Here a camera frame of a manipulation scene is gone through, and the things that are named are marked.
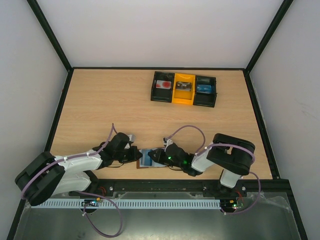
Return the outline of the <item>brown leather card holder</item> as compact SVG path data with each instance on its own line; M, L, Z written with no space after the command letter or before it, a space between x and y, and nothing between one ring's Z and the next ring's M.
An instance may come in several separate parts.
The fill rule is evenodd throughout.
M144 148L140 149L139 152L142 154L142 157L137 161L137 169L148 169L148 168L165 168L166 165L157 163L151 159L148 155L149 152L156 150L156 148Z

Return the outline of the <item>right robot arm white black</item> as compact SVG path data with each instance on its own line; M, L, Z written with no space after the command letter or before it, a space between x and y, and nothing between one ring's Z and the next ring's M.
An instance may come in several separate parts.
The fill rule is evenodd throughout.
M255 149L256 146L248 140L217 133L208 146L195 154L187 153L171 141L165 148L156 148L147 155L157 164L179 168L192 177L218 165L223 168L218 191L229 196L235 191L238 180L250 174Z

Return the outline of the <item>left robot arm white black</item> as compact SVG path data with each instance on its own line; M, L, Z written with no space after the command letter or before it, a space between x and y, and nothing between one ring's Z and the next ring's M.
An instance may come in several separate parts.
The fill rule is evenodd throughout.
M143 156L133 144L134 140L134 135L119 132L83 153L52 155L44 151L17 175L14 182L22 199L31 206L38 206L54 195L88 191L97 181L94 170L107 168L114 161L121 164L135 162Z

